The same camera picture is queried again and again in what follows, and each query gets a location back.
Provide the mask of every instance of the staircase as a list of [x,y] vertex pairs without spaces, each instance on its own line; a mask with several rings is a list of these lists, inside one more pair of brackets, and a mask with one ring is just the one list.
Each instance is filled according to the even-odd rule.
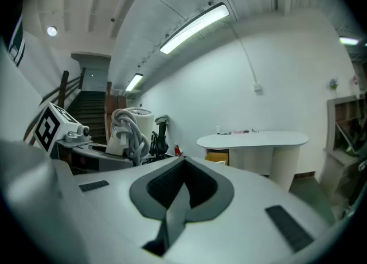
[[68,112],[82,125],[88,126],[95,143],[106,145],[104,126],[105,92],[81,91],[68,108]]

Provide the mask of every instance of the gray floor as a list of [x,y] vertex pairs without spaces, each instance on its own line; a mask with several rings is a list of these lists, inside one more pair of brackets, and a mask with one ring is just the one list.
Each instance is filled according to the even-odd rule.
[[294,179],[290,192],[311,206],[330,225],[335,223],[331,205],[315,177]]

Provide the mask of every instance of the black rubber pad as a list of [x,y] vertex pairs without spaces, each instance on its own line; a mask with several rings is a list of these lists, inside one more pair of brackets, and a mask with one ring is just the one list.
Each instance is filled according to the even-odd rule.
[[106,185],[109,185],[109,183],[106,182],[106,180],[100,180],[100,181],[96,181],[95,183],[81,184],[79,185],[79,187],[81,191],[84,193],[84,192],[92,191],[97,188],[105,187]]
[[273,206],[265,211],[294,252],[300,251],[313,242],[312,237],[282,206]]

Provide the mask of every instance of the fluorescent ceiling light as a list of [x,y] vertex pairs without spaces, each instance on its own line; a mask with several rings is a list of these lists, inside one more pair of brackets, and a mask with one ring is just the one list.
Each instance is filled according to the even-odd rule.
[[130,92],[136,86],[136,84],[143,78],[142,74],[136,73],[132,81],[128,84],[126,91]]
[[174,48],[179,46],[193,34],[228,15],[229,11],[225,4],[216,4],[207,11],[204,11],[198,16],[194,17],[178,31],[176,31],[168,40],[163,43],[159,50],[165,54],[170,53]]
[[358,40],[356,40],[355,38],[350,38],[350,37],[341,37],[340,42],[344,45],[357,45],[358,44]]
[[55,35],[57,35],[57,29],[56,29],[56,27],[54,27],[54,26],[50,26],[50,27],[48,27],[48,28],[47,28],[47,33],[48,33],[50,36],[54,37]]

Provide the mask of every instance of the white air purifier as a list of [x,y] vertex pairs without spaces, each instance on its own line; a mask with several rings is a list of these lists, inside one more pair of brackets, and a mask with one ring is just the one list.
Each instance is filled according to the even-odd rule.
[[125,110],[129,111],[135,116],[139,130],[148,139],[150,148],[151,133],[153,131],[153,123],[154,123],[154,114],[151,111],[143,108],[126,108]]

